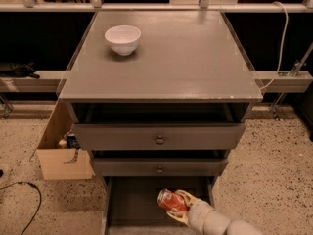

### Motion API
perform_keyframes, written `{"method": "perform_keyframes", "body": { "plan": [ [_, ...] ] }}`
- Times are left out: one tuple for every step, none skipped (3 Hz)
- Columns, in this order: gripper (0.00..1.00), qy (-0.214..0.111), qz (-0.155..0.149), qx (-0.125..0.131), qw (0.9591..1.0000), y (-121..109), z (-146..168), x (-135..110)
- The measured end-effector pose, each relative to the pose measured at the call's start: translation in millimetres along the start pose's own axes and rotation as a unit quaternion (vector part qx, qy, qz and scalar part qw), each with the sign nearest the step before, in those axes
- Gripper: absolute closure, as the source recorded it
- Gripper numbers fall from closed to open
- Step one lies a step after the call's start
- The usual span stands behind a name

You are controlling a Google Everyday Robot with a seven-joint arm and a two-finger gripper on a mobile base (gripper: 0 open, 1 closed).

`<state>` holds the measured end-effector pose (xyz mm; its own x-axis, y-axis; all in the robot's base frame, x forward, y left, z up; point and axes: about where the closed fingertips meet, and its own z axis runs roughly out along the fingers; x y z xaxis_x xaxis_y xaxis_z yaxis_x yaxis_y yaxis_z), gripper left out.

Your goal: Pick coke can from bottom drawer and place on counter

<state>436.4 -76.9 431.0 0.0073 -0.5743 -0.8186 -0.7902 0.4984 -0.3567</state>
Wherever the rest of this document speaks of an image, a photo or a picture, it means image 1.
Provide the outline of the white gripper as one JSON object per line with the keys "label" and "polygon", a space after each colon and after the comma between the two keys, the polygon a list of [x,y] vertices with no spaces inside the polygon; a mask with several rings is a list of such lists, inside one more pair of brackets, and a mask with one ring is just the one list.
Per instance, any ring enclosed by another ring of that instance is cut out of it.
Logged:
{"label": "white gripper", "polygon": [[214,208],[208,202],[198,199],[185,190],[178,189],[175,193],[184,199],[187,206],[190,206],[189,211],[167,211],[166,214],[172,219],[188,225],[193,230],[203,234],[206,220],[214,211]]}

